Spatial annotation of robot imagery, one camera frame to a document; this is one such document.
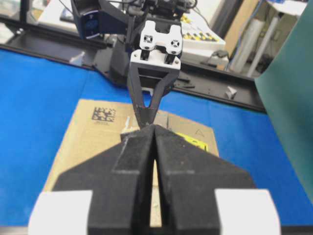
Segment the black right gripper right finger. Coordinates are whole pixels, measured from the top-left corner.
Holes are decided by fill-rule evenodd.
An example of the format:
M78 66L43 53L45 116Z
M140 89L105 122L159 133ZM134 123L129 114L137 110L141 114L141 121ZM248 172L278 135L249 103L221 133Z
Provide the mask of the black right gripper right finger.
M256 188L251 175L158 125L155 140L163 225L174 235L218 235L215 189Z

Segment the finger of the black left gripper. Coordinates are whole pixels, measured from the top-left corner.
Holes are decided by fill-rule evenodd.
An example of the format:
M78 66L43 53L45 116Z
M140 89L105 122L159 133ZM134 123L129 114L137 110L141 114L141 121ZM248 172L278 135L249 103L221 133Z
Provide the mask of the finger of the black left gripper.
M147 111L147 125L150 125L154 122L161 99L172 90L174 82L177 80L178 76L179 70L174 70L168 72L168 74L157 83Z
M149 125L149 109L145 107L137 63L130 62L127 86L140 129Z

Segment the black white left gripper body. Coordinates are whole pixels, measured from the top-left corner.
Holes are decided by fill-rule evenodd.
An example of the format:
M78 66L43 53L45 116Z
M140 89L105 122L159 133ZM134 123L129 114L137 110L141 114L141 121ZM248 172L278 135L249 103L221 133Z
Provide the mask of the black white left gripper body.
M179 73L183 48L181 24L148 19L140 32L139 49L130 56L130 69Z

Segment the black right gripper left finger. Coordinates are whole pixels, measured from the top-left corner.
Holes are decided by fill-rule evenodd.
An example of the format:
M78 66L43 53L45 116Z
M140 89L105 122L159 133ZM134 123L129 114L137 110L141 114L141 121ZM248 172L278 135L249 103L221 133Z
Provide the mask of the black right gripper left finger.
M155 126L61 173L54 191L92 190L90 235L143 235L150 224Z

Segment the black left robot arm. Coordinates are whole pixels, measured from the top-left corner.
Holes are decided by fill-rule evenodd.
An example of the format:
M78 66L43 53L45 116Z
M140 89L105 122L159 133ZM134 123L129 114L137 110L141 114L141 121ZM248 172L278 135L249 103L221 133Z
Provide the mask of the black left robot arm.
M183 51L181 18L197 3L188 0L123 1L125 34L117 34L108 70L94 66L119 86L128 88L139 128L154 123L163 96L178 79Z

